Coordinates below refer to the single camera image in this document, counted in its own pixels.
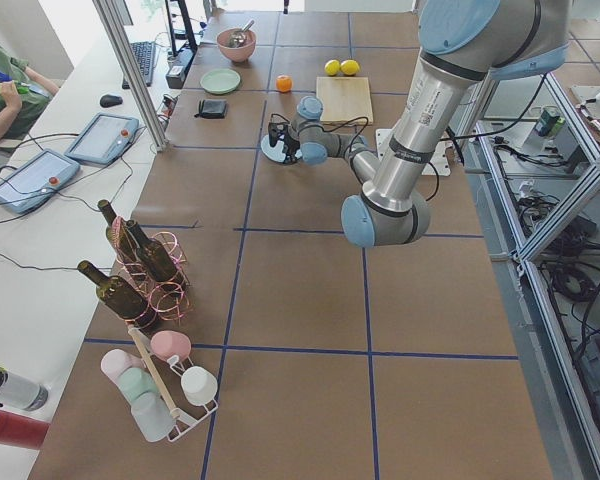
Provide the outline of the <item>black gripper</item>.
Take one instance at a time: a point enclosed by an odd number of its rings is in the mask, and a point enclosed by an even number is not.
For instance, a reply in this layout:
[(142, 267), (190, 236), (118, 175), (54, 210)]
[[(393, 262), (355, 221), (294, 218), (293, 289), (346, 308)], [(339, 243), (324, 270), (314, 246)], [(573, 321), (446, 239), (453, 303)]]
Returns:
[(300, 143), (297, 136), (292, 132), (289, 124), (283, 127), (282, 133), (284, 164), (295, 164), (301, 155)]

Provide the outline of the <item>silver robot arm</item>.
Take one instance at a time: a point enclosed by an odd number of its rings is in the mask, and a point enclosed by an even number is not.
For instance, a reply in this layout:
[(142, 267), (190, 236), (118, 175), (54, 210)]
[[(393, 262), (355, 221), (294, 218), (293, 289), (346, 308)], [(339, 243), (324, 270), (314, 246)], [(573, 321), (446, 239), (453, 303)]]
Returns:
[(292, 120), (269, 133), (288, 163), (316, 165), (342, 158), (361, 184), (341, 208), (348, 241), (363, 248), (419, 239), (430, 222), (415, 186), (474, 84), (546, 74), (568, 49), (569, 1), (429, 1), (419, 17), (420, 52), (401, 118), (377, 157), (355, 135), (328, 132), (314, 96), (301, 99)]

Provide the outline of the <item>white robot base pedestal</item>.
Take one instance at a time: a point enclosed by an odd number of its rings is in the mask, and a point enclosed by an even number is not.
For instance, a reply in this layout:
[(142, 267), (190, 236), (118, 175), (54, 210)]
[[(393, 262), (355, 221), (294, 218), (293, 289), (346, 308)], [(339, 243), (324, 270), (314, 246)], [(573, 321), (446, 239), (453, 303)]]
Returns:
[[(377, 156), (382, 160), (389, 149), (392, 130), (390, 128), (378, 128), (375, 130), (375, 142)], [(447, 158), (447, 149), (452, 146), (450, 141), (440, 141), (430, 159), (430, 162), (424, 167), (422, 174), (425, 176), (434, 176), (438, 174), (441, 177), (451, 175), (451, 167)]]

